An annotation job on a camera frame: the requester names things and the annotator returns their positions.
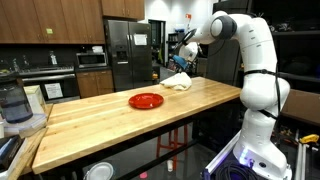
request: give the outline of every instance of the floor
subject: floor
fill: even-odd
[[[167,70],[165,67],[160,68],[160,81],[173,76],[175,73]],[[189,137],[191,140],[192,124],[188,124]],[[168,133],[162,135],[162,142],[167,142]],[[183,128],[179,129],[179,141],[183,141]],[[148,163],[156,157],[157,138],[151,139],[145,143],[135,146],[131,149],[118,153],[104,160],[112,164],[115,169],[112,179],[116,179],[135,168]],[[165,154],[168,150],[161,149],[160,153]],[[202,145],[195,145],[188,149],[188,154],[182,152],[178,154],[177,170],[168,172],[167,163],[164,162],[146,173],[147,179],[152,180],[195,180],[200,178],[200,172],[215,157],[216,153]]]

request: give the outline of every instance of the wooden cabinet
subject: wooden cabinet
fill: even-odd
[[[102,0],[104,16],[143,20],[144,0]]]
[[[0,43],[14,43],[8,19],[0,2]]]
[[[43,42],[33,0],[1,0],[1,2],[10,25],[9,29],[11,29],[16,43]]]
[[[104,44],[99,0],[61,0],[70,43]]]
[[[34,0],[34,5],[44,41],[46,43],[69,43],[61,1]]]
[[[88,98],[113,92],[111,70],[77,73],[81,98]]]

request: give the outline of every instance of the refrigerator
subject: refrigerator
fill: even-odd
[[[115,91],[152,85],[150,24],[106,20],[105,35]]]

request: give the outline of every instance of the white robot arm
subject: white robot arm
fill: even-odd
[[[267,179],[291,179],[286,157],[270,141],[273,127],[289,94],[289,84],[276,75],[277,57],[266,21],[244,14],[214,13],[201,27],[191,30],[177,48],[191,42],[237,40],[244,64],[240,94],[248,108],[233,154],[241,164]]]

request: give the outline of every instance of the towel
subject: towel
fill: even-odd
[[[164,87],[173,88],[174,90],[185,91],[192,85],[192,81],[185,72],[182,72],[161,81],[160,84]]]

